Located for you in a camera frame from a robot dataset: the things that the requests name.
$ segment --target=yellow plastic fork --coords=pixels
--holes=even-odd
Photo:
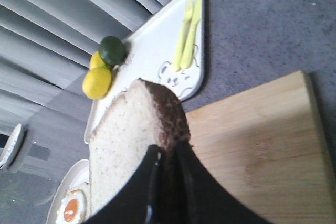
[[[173,60],[173,70],[175,72],[178,72],[180,70],[180,62],[181,62],[182,52],[183,52],[184,43],[185,43],[186,29],[188,28],[188,23],[190,22],[193,16],[193,9],[194,7],[193,7],[192,0],[188,0],[185,4],[184,18],[182,22],[180,36],[178,37],[176,51],[175,51],[174,60]]]
[[[194,7],[194,13],[193,18],[191,19],[189,33],[187,37],[187,41],[185,43],[180,67],[182,69],[189,68],[191,63],[193,62],[193,51],[194,51],[194,43],[195,43],[195,37],[196,37],[196,30],[197,30],[197,24],[201,20],[202,15],[202,0],[196,0],[195,1],[195,7]]]

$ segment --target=bread loaf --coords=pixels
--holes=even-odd
[[[107,108],[89,139],[91,214],[126,184],[149,145],[165,150],[167,161],[177,141],[189,139],[187,119],[176,95],[162,85],[134,81]]]

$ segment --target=wooden cutting board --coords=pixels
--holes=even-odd
[[[272,223],[336,223],[334,174],[304,72],[212,103],[187,118],[195,153],[243,204]]]

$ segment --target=lemon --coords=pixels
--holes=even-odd
[[[91,69],[83,81],[83,91],[88,98],[102,98],[110,88],[111,72],[106,66]]]
[[[99,52],[95,52],[91,59],[90,59],[90,69],[96,68],[96,67],[103,67],[105,66],[104,61],[101,59]]]

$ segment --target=gray curtain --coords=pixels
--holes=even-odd
[[[169,0],[0,0],[0,133],[9,135]]]

